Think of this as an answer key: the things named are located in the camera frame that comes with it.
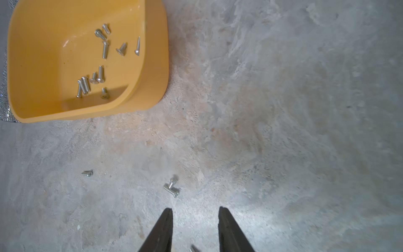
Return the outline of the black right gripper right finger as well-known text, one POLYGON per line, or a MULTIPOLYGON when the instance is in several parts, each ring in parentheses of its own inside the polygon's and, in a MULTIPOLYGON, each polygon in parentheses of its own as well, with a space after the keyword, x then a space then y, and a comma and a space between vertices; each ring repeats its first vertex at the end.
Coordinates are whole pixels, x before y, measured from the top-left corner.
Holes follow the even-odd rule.
POLYGON ((219 247, 221 252, 254 252, 250 242, 228 208, 219 208, 219 247))

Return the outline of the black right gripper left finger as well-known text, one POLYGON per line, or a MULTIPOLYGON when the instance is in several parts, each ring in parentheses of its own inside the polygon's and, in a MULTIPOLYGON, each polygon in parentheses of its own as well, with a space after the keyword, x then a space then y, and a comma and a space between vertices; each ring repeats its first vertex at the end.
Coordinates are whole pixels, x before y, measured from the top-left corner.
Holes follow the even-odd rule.
POLYGON ((166 208, 138 252, 171 252, 173 211, 166 208))

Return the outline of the yellow plastic storage box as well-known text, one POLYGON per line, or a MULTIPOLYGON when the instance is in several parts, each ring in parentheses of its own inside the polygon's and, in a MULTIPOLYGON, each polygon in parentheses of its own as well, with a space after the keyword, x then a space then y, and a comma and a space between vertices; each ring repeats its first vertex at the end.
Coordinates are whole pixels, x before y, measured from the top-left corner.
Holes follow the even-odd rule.
POLYGON ((147 110, 169 82, 169 36, 162 1, 19 1, 9 22, 7 92, 22 123, 76 120, 147 110), (109 25, 107 35, 102 25, 109 25), (101 29, 109 43, 102 58, 101 29), (140 55, 135 54, 141 38, 140 55), (127 43, 125 56, 116 52, 127 43), (104 83, 89 78, 103 66, 104 83), (90 92, 77 98, 77 80, 90 92), (109 99, 101 98, 107 88, 109 99))

